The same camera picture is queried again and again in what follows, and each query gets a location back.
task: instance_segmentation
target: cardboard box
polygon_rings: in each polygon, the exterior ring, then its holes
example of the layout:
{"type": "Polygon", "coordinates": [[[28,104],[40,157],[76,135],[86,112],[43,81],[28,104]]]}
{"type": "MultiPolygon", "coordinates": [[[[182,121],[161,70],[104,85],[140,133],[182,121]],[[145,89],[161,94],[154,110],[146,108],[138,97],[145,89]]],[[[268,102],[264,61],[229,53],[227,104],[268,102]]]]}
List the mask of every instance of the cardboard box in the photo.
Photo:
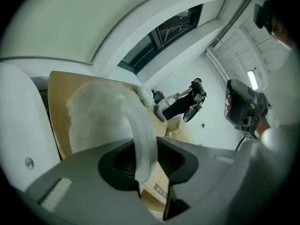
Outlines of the cardboard box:
{"type": "Polygon", "coordinates": [[[156,162],[148,180],[140,185],[141,200],[149,210],[164,212],[168,188],[169,179],[156,162]]]}

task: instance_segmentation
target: black shirt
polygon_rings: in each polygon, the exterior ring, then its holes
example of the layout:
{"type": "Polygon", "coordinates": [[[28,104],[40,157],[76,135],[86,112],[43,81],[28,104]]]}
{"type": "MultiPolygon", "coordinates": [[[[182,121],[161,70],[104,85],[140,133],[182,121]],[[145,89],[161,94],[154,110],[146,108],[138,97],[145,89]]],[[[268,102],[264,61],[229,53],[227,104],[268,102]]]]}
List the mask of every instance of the black shirt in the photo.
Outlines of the black shirt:
{"type": "Polygon", "coordinates": [[[192,82],[192,85],[189,86],[190,88],[192,88],[193,90],[191,90],[187,97],[189,97],[189,99],[193,100],[194,95],[196,95],[198,92],[200,92],[202,90],[202,85],[198,82],[192,82]]]}

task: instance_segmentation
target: fluorescent light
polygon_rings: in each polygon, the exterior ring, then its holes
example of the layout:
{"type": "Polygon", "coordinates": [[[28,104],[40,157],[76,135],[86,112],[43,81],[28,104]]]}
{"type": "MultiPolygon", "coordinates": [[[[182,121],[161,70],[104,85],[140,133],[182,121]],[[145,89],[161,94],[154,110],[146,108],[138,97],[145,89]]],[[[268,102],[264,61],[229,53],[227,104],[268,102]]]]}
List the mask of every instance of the fluorescent light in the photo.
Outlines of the fluorescent light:
{"type": "Polygon", "coordinates": [[[248,71],[247,74],[248,74],[248,77],[250,79],[251,86],[252,86],[253,90],[258,89],[257,82],[256,82],[256,79],[255,79],[254,71],[253,70],[248,71]]]}

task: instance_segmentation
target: person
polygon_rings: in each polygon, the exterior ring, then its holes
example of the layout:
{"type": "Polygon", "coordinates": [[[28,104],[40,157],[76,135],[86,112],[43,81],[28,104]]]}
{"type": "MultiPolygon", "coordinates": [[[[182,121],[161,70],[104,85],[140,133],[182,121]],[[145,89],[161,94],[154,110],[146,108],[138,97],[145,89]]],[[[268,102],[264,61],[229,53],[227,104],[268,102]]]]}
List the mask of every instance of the person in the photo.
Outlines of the person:
{"type": "Polygon", "coordinates": [[[195,104],[195,101],[193,100],[194,95],[200,92],[201,90],[202,80],[200,78],[196,78],[194,81],[192,81],[192,85],[189,86],[188,89],[186,89],[181,94],[174,96],[174,98],[177,100],[163,111],[163,115],[165,116],[165,118],[169,120],[172,117],[177,116],[178,114],[185,113],[191,105],[195,104]]]}
{"type": "MultiPolygon", "coordinates": [[[[258,28],[261,29],[264,27],[280,44],[288,50],[291,50],[293,39],[285,23],[280,15],[276,13],[270,1],[265,1],[263,6],[255,4],[253,20],[258,28]]],[[[230,119],[230,110],[231,97],[230,94],[227,94],[225,98],[225,117],[227,119],[230,119]]],[[[256,131],[261,137],[263,132],[268,128],[270,128],[269,123],[266,119],[262,119],[258,122],[256,131]]]]}

